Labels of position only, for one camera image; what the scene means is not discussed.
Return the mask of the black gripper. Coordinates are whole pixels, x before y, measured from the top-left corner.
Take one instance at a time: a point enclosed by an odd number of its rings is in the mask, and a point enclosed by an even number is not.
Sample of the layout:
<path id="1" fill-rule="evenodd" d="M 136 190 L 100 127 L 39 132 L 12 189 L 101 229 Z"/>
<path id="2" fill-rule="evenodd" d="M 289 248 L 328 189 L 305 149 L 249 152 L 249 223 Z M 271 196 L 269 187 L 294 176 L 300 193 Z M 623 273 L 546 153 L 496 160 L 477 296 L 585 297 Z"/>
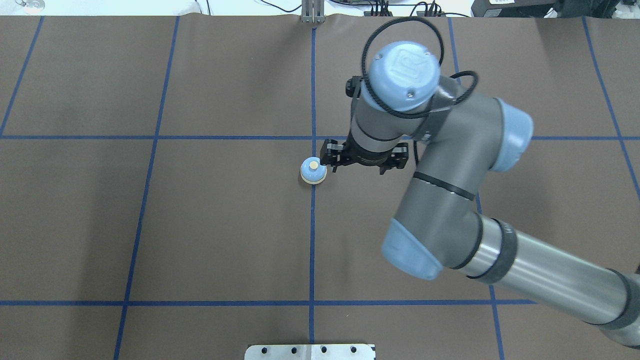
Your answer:
<path id="1" fill-rule="evenodd" d="M 331 173 L 336 173 L 339 167 L 357 164 L 379 167 L 379 174 L 382 175 L 392 169 L 404 169 L 408 160 L 407 142 L 400 142 L 384 152 L 371 152 L 354 141 L 339 143 L 336 139 L 325 139 L 320 149 L 320 164 L 326 166 Z"/>

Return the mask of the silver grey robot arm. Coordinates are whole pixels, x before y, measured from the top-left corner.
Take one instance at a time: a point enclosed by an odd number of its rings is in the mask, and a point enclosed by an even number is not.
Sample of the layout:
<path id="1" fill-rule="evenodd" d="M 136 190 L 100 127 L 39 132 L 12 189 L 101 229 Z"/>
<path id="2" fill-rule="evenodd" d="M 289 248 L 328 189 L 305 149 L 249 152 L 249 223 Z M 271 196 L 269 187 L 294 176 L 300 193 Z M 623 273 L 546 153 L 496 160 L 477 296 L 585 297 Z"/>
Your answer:
<path id="1" fill-rule="evenodd" d="M 490 171 L 510 170 L 526 151 L 533 121 L 505 101 L 442 76 L 423 45 L 398 41 L 348 80 L 350 129 L 327 139 L 320 162 L 380 173 L 407 164 L 404 136 L 425 144 L 382 243 L 401 271 L 434 280 L 443 269 L 502 287 L 567 313 L 622 346 L 639 348 L 639 276 L 587 262 L 472 210 Z"/>

